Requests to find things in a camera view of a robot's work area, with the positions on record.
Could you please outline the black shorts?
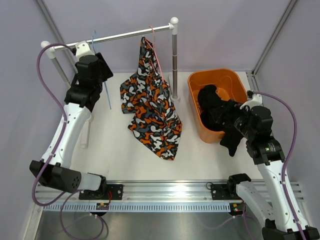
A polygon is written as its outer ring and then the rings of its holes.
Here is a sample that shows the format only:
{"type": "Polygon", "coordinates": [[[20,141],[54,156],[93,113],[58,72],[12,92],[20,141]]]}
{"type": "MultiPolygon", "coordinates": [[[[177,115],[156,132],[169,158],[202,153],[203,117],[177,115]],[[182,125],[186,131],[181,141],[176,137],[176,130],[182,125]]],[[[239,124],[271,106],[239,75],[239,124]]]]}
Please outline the black shorts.
{"type": "Polygon", "coordinates": [[[236,128],[226,123],[220,115],[227,109],[228,101],[222,100],[216,93],[217,87],[213,84],[204,86],[199,90],[197,100],[202,110],[200,119],[202,124],[209,130],[224,132],[220,145],[228,149],[231,157],[235,156],[238,145],[243,136],[236,128]]]}

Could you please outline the blue wire hanger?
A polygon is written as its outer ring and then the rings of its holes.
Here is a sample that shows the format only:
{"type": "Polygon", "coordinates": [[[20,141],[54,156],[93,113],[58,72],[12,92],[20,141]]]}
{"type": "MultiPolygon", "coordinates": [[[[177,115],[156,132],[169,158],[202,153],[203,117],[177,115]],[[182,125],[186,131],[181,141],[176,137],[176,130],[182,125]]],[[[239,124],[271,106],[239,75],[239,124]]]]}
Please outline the blue wire hanger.
{"type": "MultiPolygon", "coordinates": [[[[96,30],[94,30],[94,32],[93,32],[93,34],[91,36],[91,40],[94,41],[94,39],[97,39],[97,38],[98,38],[97,32],[96,32],[96,30]]],[[[99,46],[98,46],[97,43],[92,42],[91,46],[92,46],[93,52],[95,54],[99,53],[99,46]]],[[[100,73],[98,75],[99,75],[99,77],[98,77],[99,78],[99,82],[101,84],[103,84],[103,86],[104,86],[104,89],[105,89],[105,92],[106,92],[106,96],[107,96],[108,105],[109,105],[109,109],[111,110],[112,109],[112,105],[111,105],[111,101],[110,101],[110,96],[109,96],[109,92],[108,92],[107,83],[106,83],[106,81],[103,81],[103,75],[101,75],[100,73]]]]}

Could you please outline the orange camouflage shorts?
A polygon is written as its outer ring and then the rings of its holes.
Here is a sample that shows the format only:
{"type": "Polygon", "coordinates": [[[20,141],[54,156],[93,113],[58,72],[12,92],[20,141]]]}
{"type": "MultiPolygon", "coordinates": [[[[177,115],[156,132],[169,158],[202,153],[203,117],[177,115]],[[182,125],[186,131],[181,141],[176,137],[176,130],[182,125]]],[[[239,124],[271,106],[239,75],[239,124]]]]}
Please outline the orange camouflage shorts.
{"type": "Polygon", "coordinates": [[[134,137],[156,156],[172,161],[178,152],[183,124],[171,100],[168,82],[162,83],[153,49],[140,40],[138,67],[120,85],[123,114],[133,114],[128,124],[134,137]]]}

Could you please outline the pink wire hanger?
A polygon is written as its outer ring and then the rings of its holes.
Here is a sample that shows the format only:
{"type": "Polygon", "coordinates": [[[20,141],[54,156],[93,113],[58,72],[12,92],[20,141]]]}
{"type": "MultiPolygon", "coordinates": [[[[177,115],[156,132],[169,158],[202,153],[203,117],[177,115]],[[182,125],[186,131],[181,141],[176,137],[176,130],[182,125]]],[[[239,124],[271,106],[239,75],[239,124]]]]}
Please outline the pink wire hanger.
{"type": "Polygon", "coordinates": [[[159,61],[159,58],[158,58],[158,55],[157,55],[157,51],[156,51],[156,33],[155,33],[155,30],[154,30],[152,25],[150,25],[149,27],[151,28],[151,32],[153,34],[153,42],[151,43],[148,39],[146,39],[145,41],[146,41],[147,45],[149,45],[149,47],[151,49],[153,49],[154,56],[156,58],[156,62],[157,62],[157,65],[158,65],[158,70],[160,71],[161,82],[163,83],[165,81],[165,79],[164,79],[164,76],[163,76],[161,64],[160,64],[160,61],[159,61]]]}

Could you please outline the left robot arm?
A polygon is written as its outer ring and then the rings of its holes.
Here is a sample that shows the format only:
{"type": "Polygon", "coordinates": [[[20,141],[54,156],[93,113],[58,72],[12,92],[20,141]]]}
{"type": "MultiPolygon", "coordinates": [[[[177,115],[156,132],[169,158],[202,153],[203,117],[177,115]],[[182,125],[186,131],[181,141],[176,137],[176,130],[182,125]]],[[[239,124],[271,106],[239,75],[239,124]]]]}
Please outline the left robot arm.
{"type": "Polygon", "coordinates": [[[113,73],[99,52],[80,57],[75,66],[78,72],[66,92],[62,117],[54,137],[41,160],[33,160],[29,169],[36,182],[44,187],[68,193],[90,191],[92,196],[100,200],[108,192],[105,177],[81,173],[70,166],[83,126],[100,99],[103,82],[111,78],[113,73]]]}

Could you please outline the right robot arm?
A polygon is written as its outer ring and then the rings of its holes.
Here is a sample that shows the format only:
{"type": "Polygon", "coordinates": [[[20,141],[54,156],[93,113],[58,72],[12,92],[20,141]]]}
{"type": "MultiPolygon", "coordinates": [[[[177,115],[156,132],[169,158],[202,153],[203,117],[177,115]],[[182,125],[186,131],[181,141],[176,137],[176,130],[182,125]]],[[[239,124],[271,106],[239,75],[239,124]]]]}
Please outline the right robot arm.
{"type": "Polygon", "coordinates": [[[267,202],[245,173],[229,177],[228,196],[241,198],[262,227],[265,240],[318,240],[317,228],[309,226],[295,199],[280,143],[272,136],[273,118],[264,106],[241,106],[230,99],[209,111],[212,120],[246,139],[246,149],[267,188],[267,202]]]}

